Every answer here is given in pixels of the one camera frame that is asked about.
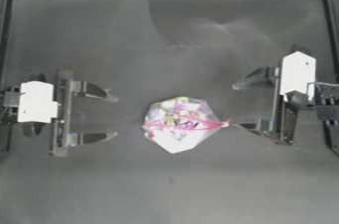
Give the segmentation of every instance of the dark gray surface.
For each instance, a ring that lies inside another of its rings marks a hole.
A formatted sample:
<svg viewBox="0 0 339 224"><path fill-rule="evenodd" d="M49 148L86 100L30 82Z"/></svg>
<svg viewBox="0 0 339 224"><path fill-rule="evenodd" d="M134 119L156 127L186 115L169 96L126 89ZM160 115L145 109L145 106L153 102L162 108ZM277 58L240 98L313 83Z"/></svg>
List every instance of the dark gray surface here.
<svg viewBox="0 0 339 224"><path fill-rule="evenodd" d="M233 80L273 65L299 44L332 80L320 0L14 0L6 84L57 69L112 87L116 105L80 100L74 128L116 128L114 141L46 156L14 131L0 166L1 224L332 223L339 160L313 114L294 146L238 128L170 155L142 138L150 102L204 98L221 119L262 115L270 95L233 92Z"/></svg>

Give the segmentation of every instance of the plastic bag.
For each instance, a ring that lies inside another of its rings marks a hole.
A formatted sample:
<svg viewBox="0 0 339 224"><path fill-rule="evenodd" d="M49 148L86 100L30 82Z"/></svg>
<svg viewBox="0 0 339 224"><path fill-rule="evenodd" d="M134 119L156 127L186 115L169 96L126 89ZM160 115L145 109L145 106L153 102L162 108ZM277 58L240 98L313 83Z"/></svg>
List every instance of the plastic bag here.
<svg viewBox="0 0 339 224"><path fill-rule="evenodd" d="M174 154L193 149L228 126L228 122L220 122L204 100L177 97L150 105L142 129L145 138Z"/></svg>

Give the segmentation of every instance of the black tray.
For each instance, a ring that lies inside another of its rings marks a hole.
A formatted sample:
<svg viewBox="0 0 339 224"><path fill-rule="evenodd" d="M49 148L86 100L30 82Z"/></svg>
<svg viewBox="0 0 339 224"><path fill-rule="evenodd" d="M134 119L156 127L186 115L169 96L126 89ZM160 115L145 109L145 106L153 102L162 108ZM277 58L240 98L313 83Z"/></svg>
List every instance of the black tray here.
<svg viewBox="0 0 339 224"><path fill-rule="evenodd" d="M40 72L53 82L57 69L70 69L120 98L116 105L76 103L73 128L114 128L118 137L73 149L64 160L45 154L49 128L34 140L14 128L0 167L4 223L335 218L335 210L309 210L327 205L319 180L331 197L339 193L325 180L337 181L337 160L312 113L300 114L289 148L229 128L172 156L140 129L148 104L178 95L205 99L222 120L268 114L270 94L230 85L276 65L292 45L316 57L317 79L335 81L332 7L332 0L2 0L1 87Z"/></svg>

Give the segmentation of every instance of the pink string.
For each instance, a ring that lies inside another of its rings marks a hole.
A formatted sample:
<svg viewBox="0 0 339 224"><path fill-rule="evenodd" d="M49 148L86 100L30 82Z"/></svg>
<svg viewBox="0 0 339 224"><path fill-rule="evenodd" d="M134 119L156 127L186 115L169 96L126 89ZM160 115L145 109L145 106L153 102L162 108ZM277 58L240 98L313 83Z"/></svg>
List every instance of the pink string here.
<svg viewBox="0 0 339 224"><path fill-rule="evenodd" d="M176 115L176 117L178 117L178 118L186 118L186 119L189 119L192 121L197 121L197 122L200 122L202 124L209 125L209 127L196 129L196 128L192 128L192 127L190 128L181 128L181 127L177 127L174 125L158 125L158 122L164 121L168 118L157 119L157 120L144 124L142 127L157 127L160 129L162 129L162 128L170 128L170 127L173 128L174 127L177 130L184 130L184 131L204 131L204 130L213 130L213 129L217 129L220 127L228 127L229 126L228 122L221 122L220 123L220 122L206 121L206 120L201 120L198 118L189 117L189 116L178 116L178 115Z"/></svg>

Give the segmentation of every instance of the crumpled plastic bag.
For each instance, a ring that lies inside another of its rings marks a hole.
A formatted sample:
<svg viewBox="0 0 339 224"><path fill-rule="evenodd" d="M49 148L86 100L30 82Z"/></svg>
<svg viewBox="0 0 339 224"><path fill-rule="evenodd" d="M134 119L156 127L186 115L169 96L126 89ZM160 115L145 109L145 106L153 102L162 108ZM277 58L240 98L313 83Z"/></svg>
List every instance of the crumpled plastic bag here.
<svg viewBox="0 0 339 224"><path fill-rule="evenodd" d="M142 129L145 138L174 154L193 149L228 126L204 100L177 97L150 105Z"/></svg>

